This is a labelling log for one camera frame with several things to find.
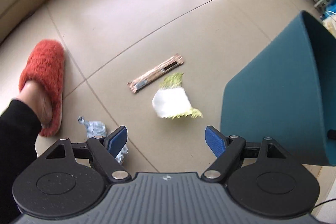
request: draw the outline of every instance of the trash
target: trash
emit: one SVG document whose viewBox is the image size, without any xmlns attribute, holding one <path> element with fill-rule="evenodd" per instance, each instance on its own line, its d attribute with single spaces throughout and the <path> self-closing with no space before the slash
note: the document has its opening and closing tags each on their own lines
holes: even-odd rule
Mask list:
<svg viewBox="0 0 336 224">
<path fill-rule="evenodd" d="M 183 58 L 179 54 L 175 54 L 165 62 L 156 66 L 154 69 L 148 71 L 144 75 L 138 77 L 132 82 L 128 82 L 128 87 L 131 89 L 131 92 L 136 93 L 138 90 L 142 89 L 144 86 L 148 85 L 155 79 L 161 77 L 170 70 L 183 64 Z"/>
<path fill-rule="evenodd" d="M 86 134 L 88 138 L 92 138 L 94 136 L 103 136 L 103 137 L 107 136 L 106 127 L 103 122 L 99 121 L 87 122 L 83 116 L 78 117 L 78 122 L 80 124 L 85 125 Z M 115 158 L 117 162 L 122 164 L 124 161 L 124 155 L 126 155 L 127 153 L 128 153 L 128 147 L 127 145 L 124 145 L 124 147 L 120 150 L 120 152 Z"/>
<path fill-rule="evenodd" d="M 183 73 L 168 76 L 152 100 L 153 108 L 160 118 L 179 118 L 191 115 L 192 118 L 203 117 L 202 113 L 191 106 L 182 88 Z"/>
</svg>

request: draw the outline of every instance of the black pants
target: black pants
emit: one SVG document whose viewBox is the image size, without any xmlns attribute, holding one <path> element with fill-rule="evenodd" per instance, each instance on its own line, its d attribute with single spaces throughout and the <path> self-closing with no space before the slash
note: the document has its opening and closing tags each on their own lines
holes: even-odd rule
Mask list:
<svg viewBox="0 0 336 224">
<path fill-rule="evenodd" d="M 41 122 L 26 104 L 13 100 L 0 116 L 0 223 L 20 212 L 12 196 L 16 177 L 37 158 L 35 141 Z"/>
</svg>

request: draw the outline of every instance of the red slipper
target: red slipper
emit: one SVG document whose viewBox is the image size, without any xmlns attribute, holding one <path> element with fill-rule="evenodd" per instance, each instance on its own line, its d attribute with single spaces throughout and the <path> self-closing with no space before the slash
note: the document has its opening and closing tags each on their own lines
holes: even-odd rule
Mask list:
<svg viewBox="0 0 336 224">
<path fill-rule="evenodd" d="M 41 84 L 48 94 L 52 105 L 50 124 L 40 132 L 41 136 L 55 135 L 62 120 L 62 91 L 64 73 L 64 49 L 56 40 L 40 41 L 31 52 L 27 65 L 21 73 L 19 91 L 25 83 L 34 80 Z"/>
</svg>

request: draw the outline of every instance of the teal trash can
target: teal trash can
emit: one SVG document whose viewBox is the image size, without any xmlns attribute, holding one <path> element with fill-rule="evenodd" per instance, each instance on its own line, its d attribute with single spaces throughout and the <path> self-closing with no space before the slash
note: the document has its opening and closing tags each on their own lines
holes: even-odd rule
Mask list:
<svg viewBox="0 0 336 224">
<path fill-rule="evenodd" d="M 300 14 L 226 85 L 221 132 L 273 137 L 301 163 L 336 165 L 336 40 Z"/>
</svg>

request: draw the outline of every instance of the black cable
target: black cable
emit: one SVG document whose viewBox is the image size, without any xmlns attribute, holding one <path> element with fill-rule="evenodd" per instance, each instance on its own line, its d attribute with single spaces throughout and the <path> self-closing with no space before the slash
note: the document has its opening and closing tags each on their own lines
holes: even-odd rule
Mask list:
<svg viewBox="0 0 336 224">
<path fill-rule="evenodd" d="M 320 205 L 323 205 L 324 203 L 328 203 L 328 202 L 330 202 L 330 201 L 335 201 L 335 200 L 336 200 L 336 198 L 332 198 L 332 199 L 329 199 L 329 200 L 323 201 L 323 202 L 321 202 L 321 203 L 319 203 L 319 204 L 315 205 L 314 209 L 315 209 L 316 207 L 320 206 Z"/>
</svg>

